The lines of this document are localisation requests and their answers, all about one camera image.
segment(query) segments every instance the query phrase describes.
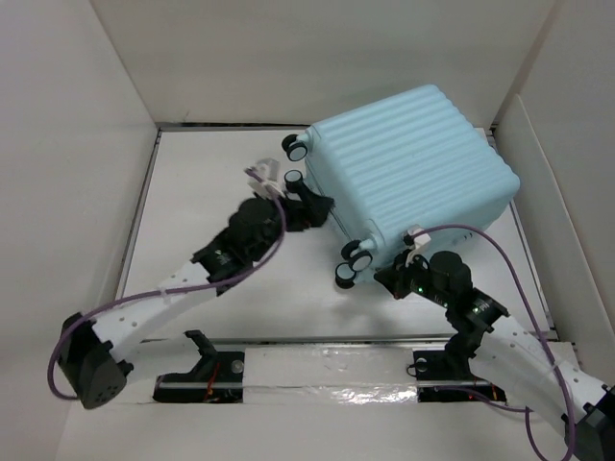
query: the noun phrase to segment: black caster wheel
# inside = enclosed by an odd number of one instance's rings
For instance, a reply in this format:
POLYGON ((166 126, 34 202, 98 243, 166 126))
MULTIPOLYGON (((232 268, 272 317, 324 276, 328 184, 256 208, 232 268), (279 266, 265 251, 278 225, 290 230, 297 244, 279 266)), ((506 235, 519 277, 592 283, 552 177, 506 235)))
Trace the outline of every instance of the black caster wheel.
POLYGON ((358 252, 356 255, 353 255, 348 260, 348 265, 353 271, 361 272, 369 267, 373 259, 374 258, 371 253, 367 250, 363 250, 362 252, 358 252))
POLYGON ((286 151, 286 156, 290 161, 302 160, 308 154, 308 146, 298 141, 293 143, 286 151))
POLYGON ((357 273, 350 268, 347 262, 342 262, 335 268, 335 284, 343 290, 355 286, 356 278, 357 273))
POLYGON ((296 194, 303 186, 304 175, 299 170, 287 171, 284 175, 284 183, 286 184, 286 190, 291 194, 296 194))
POLYGON ((290 147, 290 144, 292 144, 296 140, 297 140, 297 134, 289 134, 287 137, 285 137, 282 140, 282 148, 284 149, 284 151, 288 152, 288 148, 290 147))
POLYGON ((353 251, 358 250, 358 246, 360 245, 360 243, 360 240, 352 240, 348 242, 342 247, 340 254, 344 259, 349 260, 353 255, 353 251))

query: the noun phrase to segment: white wall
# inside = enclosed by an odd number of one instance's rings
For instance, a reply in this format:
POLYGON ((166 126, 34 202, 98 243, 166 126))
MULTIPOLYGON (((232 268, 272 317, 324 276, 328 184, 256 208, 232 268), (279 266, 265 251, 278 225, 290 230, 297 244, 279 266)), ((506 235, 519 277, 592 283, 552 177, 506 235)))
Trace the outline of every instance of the white wall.
POLYGON ((92 0, 159 122, 309 123, 425 83, 493 121, 554 0, 92 0))
POLYGON ((55 457, 62 320, 111 296, 156 130, 87 0, 0 1, 0 449, 55 457))
POLYGON ((497 133, 503 155, 522 178, 518 205, 526 229, 533 230, 529 243, 558 331, 584 349, 588 369, 611 380, 613 24, 611 1, 562 0, 528 79, 497 133))

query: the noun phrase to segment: suitcase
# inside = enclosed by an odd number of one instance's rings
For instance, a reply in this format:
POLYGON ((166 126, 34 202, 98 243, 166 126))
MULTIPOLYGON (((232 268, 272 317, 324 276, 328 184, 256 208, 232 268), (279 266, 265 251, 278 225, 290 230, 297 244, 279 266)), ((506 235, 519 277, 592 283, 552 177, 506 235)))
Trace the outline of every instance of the suitcase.
MULTIPOLYGON (((519 178, 434 85, 425 85, 320 121, 284 139, 305 159, 302 181, 335 199, 338 285, 373 280, 406 246, 403 235, 460 223, 485 230, 504 212, 519 178)), ((298 172, 286 174, 296 180, 298 172)), ((452 247, 465 230, 434 232, 428 251, 452 247)))

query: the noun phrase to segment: cable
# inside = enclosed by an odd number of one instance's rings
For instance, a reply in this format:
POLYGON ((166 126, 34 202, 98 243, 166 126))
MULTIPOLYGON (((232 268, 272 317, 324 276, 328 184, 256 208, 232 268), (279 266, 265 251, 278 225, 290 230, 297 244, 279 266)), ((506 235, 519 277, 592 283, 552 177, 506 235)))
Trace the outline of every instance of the cable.
POLYGON ((525 413, 526 412, 525 408, 514 408, 512 406, 500 405, 498 403, 495 403, 494 401, 490 400, 489 398, 487 398, 480 392, 475 391, 473 389, 466 389, 465 387, 458 387, 458 386, 437 386, 435 389, 439 391, 464 392, 474 397, 476 400, 480 400, 486 403, 489 406, 493 406, 494 408, 498 408, 499 410, 503 410, 503 411, 508 411, 510 413, 525 413))
MULTIPOLYGON (((250 176, 251 178, 256 179, 259 182, 262 182, 262 179, 254 172, 254 170, 245 170, 245 173, 250 176)), ((280 237, 278 238, 278 240, 276 241, 276 247, 269 253, 269 255, 267 255, 261 262, 259 262, 256 266, 248 269, 247 271, 245 271, 242 274, 238 274, 234 277, 231 277, 229 279, 226 280, 219 280, 219 281, 215 281, 212 283, 206 283, 206 284, 202 284, 202 285, 193 285, 193 286, 184 286, 181 288, 171 288, 168 290, 164 290, 164 296, 166 295, 183 295, 186 293, 192 293, 195 291, 202 291, 202 290, 210 290, 213 288, 219 288, 221 286, 226 286, 226 285, 233 285, 236 283, 239 283, 245 279, 247 279, 248 277, 250 277, 254 272, 258 271, 260 268, 262 268, 265 264, 267 264, 274 255, 276 255, 276 253, 278 252, 278 250, 280 249, 280 246, 283 243, 284 240, 284 235, 286 234, 286 215, 284 213, 283 207, 282 207, 282 203, 280 202, 279 198, 278 198, 278 192, 276 191, 271 191, 271 196, 273 199, 273 202, 276 206, 276 208, 278 209, 278 212, 280 214, 280 217, 282 219, 282 232, 280 233, 280 237)), ((63 344, 68 340, 68 338, 70 338, 71 334, 81 325, 83 325, 85 322, 87 322, 89 319, 91 319, 92 317, 102 313, 102 312, 106 312, 108 310, 114 309, 115 307, 118 307, 121 304, 124 303, 131 303, 131 302, 135 302, 135 301, 141 301, 141 300, 145 300, 145 299, 149 299, 149 298, 156 298, 159 296, 162 296, 163 293, 160 290, 152 290, 152 291, 146 291, 144 293, 137 293, 135 295, 131 295, 131 296, 127 296, 124 298, 120 298, 118 300, 114 300, 111 301, 109 303, 103 304, 99 307, 96 307, 95 309, 89 311, 87 314, 84 314, 83 317, 81 317, 79 320, 77 320, 75 323, 71 324, 65 331, 62 332, 60 339, 58 340, 58 344, 56 344, 56 347, 53 349, 53 351, 51 352, 51 356, 49 357, 49 363, 47 364, 47 385, 49 386, 49 390, 51 391, 51 393, 56 396, 58 399, 62 399, 62 400, 76 400, 77 397, 76 396, 69 396, 66 395, 64 393, 62 393, 59 389, 58 386, 56 386, 56 381, 54 380, 54 370, 56 368, 56 363, 58 363, 58 358, 60 357, 60 353, 61 353, 61 349, 63 344)))
MULTIPOLYGON (((470 232, 477 233, 478 235, 486 239, 489 243, 491 243, 491 245, 493 245, 496 248, 496 250, 498 250, 500 255, 502 255, 502 257, 504 258, 504 262, 508 266, 508 270, 510 271, 510 274, 512 275, 515 285, 517 286, 517 290, 519 290, 519 294, 521 295, 521 300, 523 301, 526 311, 528 312, 529 320, 531 321, 531 324, 534 327, 534 331, 536 332, 536 335, 538 336, 538 340, 540 341, 540 344, 542 345, 542 348, 545 351, 545 355, 549 359, 549 362, 553 366, 553 372, 555 373, 555 377, 557 378, 557 383, 559 384, 559 387, 561 388, 561 392, 564 396, 564 403, 566 405, 566 414, 568 415, 567 417, 568 417, 568 422, 569 422, 568 423, 569 444, 568 444, 568 449, 566 450, 566 454, 564 454, 564 457, 561 459, 561 461, 570 461, 575 453, 575 442, 577 439, 577 431, 575 428, 575 409, 573 406, 573 400, 570 397, 570 393, 568 392, 568 387, 566 386, 566 380, 564 379, 563 374, 559 370, 559 367, 555 364, 555 356, 554 356, 554 353, 551 351, 551 348, 549 347, 547 338, 545 337, 544 333, 540 330, 540 326, 538 326, 538 321, 536 320, 536 316, 531 311, 528 297, 526 296, 526 292, 521 286, 521 282, 519 281, 519 277, 517 276, 517 272, 515 271, 515 268, 513 267, 512 262, 510 261, 510 258, 508 257, 504 249, 498 244, 498 242, 496 242, 491 236, 487 235, 483 230, 475 228, 474 226, 467 226, 465 224, 444 224, 442 226, 434 226, 433 228, 420 230, 416 232, 413 236, 418 237, 426 233, 442 231, 444 229, 464 229, 470 232)), ((533 448, 536 455, 542 461, 548 461, 547 458, 545 458, 545 456, 540 452, 540 449, 538 449, 538 446, 536 446, 534 438, 531 435, 531 428, 529 425, 529 412, 530 410, 527 408, 526 409, 526 430, 528 433, 529 444, 533 448)))

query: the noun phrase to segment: light blue suitcase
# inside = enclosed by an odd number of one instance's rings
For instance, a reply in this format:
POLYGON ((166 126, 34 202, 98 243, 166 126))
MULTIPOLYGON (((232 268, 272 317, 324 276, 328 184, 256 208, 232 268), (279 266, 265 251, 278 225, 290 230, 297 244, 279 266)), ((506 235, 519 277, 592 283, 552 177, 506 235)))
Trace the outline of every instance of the light blue suitcase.
MULTIPOLYGON (((291 160, 305 158, 307 187, 335 199, 332 224, 348 259, 342 277, 352 273, 353 282, 390 265, 410 228, 486 229, 519 189, 519 178, 434 85, 315 123, 283 148, 291 160)), ((426 256, 466 233, 434 232, 426 256)))

